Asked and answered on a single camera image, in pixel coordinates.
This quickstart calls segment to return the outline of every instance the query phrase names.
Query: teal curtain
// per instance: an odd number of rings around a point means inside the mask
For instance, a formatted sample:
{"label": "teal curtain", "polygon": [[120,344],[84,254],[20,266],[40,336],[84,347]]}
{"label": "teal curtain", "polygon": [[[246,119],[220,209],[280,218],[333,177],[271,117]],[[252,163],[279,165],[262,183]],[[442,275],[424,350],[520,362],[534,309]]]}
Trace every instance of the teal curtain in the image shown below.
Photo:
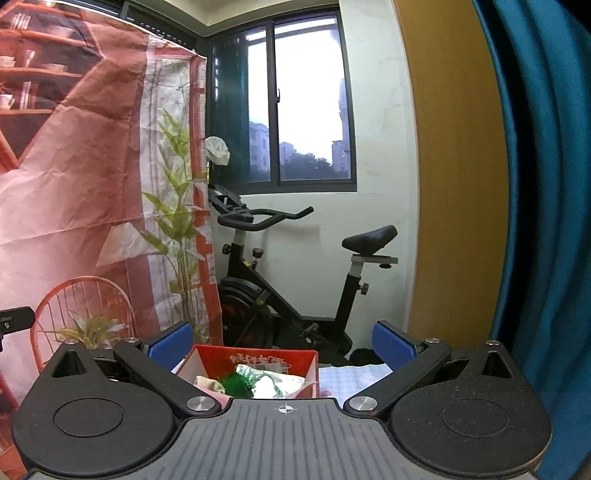
{"label": "teal curtain", "polygon": [[591,451],[591,35],[557,0],[473,0],[501,93],[510,212],[492,335],[545,405],[538,471]]}
{"label": "teal curtain", "polygon": [[209,99],[209,135],[223,138],[232,168],[213,168],[213,181],[231,188],[251,177],[248,123],[248,45],[245,34],[224,37],[213,45],[213,86]]}

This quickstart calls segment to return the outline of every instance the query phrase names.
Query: blue curtain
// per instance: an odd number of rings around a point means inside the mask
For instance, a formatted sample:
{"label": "blue curtain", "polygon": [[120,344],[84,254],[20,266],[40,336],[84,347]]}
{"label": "blue curtain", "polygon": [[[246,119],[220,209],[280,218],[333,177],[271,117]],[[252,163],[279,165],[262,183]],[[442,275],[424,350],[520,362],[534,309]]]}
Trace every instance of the blue curtain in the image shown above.
{"label": "blue curtain", "polygon": [[591,34],[557,0],[473,0],[495,64],[509,232],[492,335],[553,423],[538,471],[591,451]]}

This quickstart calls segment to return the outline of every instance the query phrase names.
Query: bike seat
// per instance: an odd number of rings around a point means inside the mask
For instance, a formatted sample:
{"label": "bike seat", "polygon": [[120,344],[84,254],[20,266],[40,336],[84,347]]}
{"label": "bike seat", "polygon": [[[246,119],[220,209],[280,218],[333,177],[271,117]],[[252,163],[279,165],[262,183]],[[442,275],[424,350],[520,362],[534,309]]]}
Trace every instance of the bike seat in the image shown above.
{"label": "bike seat", "polygon": [[398,235],[396,227],[387,225],[371,232],[348,236],[341,245],[359,255],[370,257],[394,240],[396,235]]}

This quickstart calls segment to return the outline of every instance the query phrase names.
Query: ceiling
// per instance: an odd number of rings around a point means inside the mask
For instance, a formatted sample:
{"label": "ceiling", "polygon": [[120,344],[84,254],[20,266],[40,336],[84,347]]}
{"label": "ceiling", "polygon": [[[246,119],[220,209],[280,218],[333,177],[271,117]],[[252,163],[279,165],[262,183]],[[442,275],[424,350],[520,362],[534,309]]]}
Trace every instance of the ceiling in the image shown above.
{"label": "ceiling", "polygon": [[338,0],[139,0],[160,14],[208,37],[244,23]]}

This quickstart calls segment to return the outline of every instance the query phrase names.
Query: metal screw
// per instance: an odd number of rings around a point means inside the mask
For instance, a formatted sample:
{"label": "metal screw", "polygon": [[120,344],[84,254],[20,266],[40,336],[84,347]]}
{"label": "metal screw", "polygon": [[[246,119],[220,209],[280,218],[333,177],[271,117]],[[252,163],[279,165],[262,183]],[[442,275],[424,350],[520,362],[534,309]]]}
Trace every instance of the metal screw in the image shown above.
{"label": "metal screw", "polygon": [[195,411],[208,411],[216,406],[212,397],[193,397],[187,400],[187,407]]}
{"label": "metal screw", "polygon": [[354,397],[349,400],[349,407],[357,411],[370,411],[378,406],[378,401],[372,397]]}

